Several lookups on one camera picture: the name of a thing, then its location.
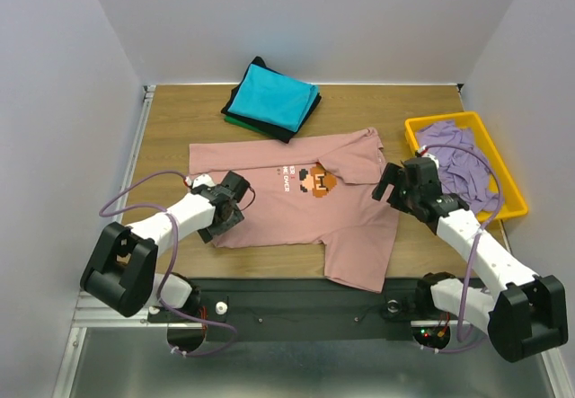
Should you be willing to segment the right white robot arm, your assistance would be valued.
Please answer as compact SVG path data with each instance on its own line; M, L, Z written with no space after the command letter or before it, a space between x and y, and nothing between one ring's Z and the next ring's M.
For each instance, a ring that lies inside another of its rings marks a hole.
M555 276L542 277L518 261L455 193L442 190L436 163L416 156L387 164L372 193L394 209L416 217L452 247L483 283L429 273L413 296L416 312L456 316L484 333L508 362L558 348L569 339L565 288Z

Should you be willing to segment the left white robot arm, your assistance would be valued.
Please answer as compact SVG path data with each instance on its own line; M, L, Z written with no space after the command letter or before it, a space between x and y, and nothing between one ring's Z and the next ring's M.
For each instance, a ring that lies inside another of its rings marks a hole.
M162 254L178 251L178 243L197 233L204 243L243 221L239 202L251 184L241 175L228 172L220 183L207 174L192 179L179 172L188 192L165 208L140 204L155 213L135 223L117 221L106 225L96 242L80 279L80 288L124 317L146 306L169 307L179 320L199 313L199 298L193 285L173 272L155 272Z

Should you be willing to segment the pink t shirt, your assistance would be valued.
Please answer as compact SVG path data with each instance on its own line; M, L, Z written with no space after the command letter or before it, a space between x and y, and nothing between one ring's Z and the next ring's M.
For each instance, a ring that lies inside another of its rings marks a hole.
M399 213L372 198L386 165L374 128L287 144L192 144L189 152L191 176L221 182L233 171L255 190L241 204L243 221L215 237L216 247L321 243L326 278L382 291Z

